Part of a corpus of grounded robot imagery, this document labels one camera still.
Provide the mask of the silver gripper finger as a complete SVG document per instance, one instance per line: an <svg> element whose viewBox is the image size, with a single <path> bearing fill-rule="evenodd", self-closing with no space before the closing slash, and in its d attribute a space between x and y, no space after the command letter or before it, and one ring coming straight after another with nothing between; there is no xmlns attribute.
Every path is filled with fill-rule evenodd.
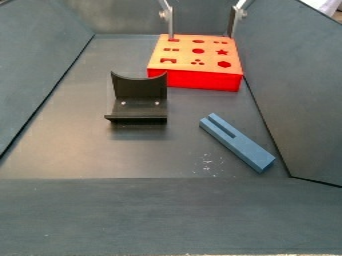
<svg viewBox="0 0 342 256"><path fill-rule="evenodd" d="M161 11L158 12L158 16L165 20L168 24L168 38L173 38L173 11L172 6L168 4L166 0L157 0L158 5L161 7Z"/></svg>
<svg viewBox="0 0 342 256"><path fill-rule="evenodd" d="M245 2L247 0L237 0L236 4L231 7L229 21L227 27L227 35L229 37L233 36L237 21L245 16L245 11L243 9L243 5L245 4Z"/></svg>

